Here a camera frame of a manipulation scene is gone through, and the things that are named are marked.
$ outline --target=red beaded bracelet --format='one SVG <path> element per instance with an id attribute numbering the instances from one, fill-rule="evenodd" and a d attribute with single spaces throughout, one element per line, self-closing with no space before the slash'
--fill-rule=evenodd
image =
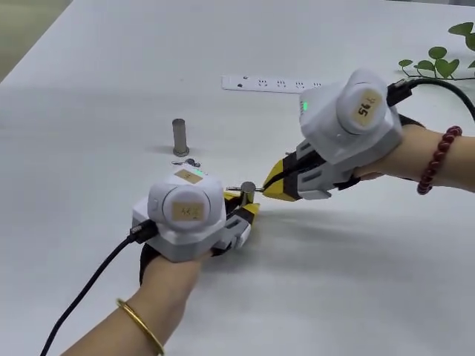
<path id="1" fill-rule="evenodd" d="M 436 176 L 437 172 L 442 166 L 445 155 L 447 154 L 455 138 L 461 135 L 462 129 L 459 126 L 452 126 L 444 133 L 442 139 L 437 145 L 436 152 L 434 152 L 432 156 L 432 160 L 429 162 L 429 165 L 421 176 L 421 181 L 417 185 L 417 193 L 420 195 L 426 195 L 432 189 L 433 178 Z"/>

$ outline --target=cable connector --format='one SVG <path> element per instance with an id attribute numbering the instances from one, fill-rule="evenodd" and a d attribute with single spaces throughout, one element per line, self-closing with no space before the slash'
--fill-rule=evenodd
<path id="1" fill-rule="evenodd" d="M 413 86 L 411 82 L 406 79 L 401 79 L 387 87 L 387 106 L 391 107 L 399 104 L 404 99 L 413 95 Z"/>
<path id="2" fill-rule="evenodd" d="M 157 235 L 157 223 L 148 219 L 131 228 L 127 239 L 130 240 L 131 243 L 145 243 Z"/>

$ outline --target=power strip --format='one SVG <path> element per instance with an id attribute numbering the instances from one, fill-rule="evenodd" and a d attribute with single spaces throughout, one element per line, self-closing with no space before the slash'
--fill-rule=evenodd
<path id="1" fill-rule="evenodd" d="M 306 89 L 321 86 L 312 79 L 266 78 L 262 76 L 222 76 L 221 87 L 224 90 L 266 91 L 270 93 L 298 94 Z"/>

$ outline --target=gold bangle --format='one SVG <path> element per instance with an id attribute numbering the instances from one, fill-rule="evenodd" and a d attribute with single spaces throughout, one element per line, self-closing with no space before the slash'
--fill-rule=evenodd
<path id="1" fill-rule="evenodd" d="M 127 315 L 142 329 L 145 336 L 148 338 L 150 343 L 153 344 L 154 349 L 157 355 L 164 355 L 165 351 L 163 350 L 163 346 L 160 341 L 155 337 L 155 335 L 150 331 L 147 325 L 142 321 L 139 315 L 122 299 L 117 299 L 116 301 L 117 306 L 121 308 Z"/>

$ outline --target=small metal part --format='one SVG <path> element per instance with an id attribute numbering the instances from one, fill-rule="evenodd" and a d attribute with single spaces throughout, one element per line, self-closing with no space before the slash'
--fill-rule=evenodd
<path id="1" fill-rule="evenodd" d="M 186 145 L 185 120 L 175 119 L 171 122 L 171 126 L 173 126 L 173 154 L 178 157 L 188 156 L 190 149 Z"/>
<path id="2" fill-rule="evenodd" d="M 244 182 L 240 185 L 240 206 L 252 204 L 254 202 L 255 184 Z"/>
<path id="3" fill-rule="evenodd" d="M 188 158 L 185 160 L 185 162 L 172 162 L 171 163 L 172 165 L 184 165 L 184 164 L 187 164 L 187 165 L 192 165 L 193 167 L 195 168 L 199 168 L 201 167 L 201 163 L 195 161 L 194 159 L 192 158 Z"/>
<path id="4" fill-rule="evenodd" d="M 187 164 L 189 164 L 189 165 L 192 165 L 192 166 L 195 167 L 195 168 L 201 167 L 201 163 L 196 162 L 196 161 L 195 161 L 194 159 L 192 159 L 192 158 L 188 158 L 188 159 L 185 161 L 185 163 L 187 163 Z"/>
<path id="5" fill-rule="evenodd" d="M 227 191 L 240 191 L 240 187 L 226 187 L 226 190 Z M 264 188 L 256 188 L 254 190 L 255 192 L 257 193 L 263 193 L 264 192 Z"/>

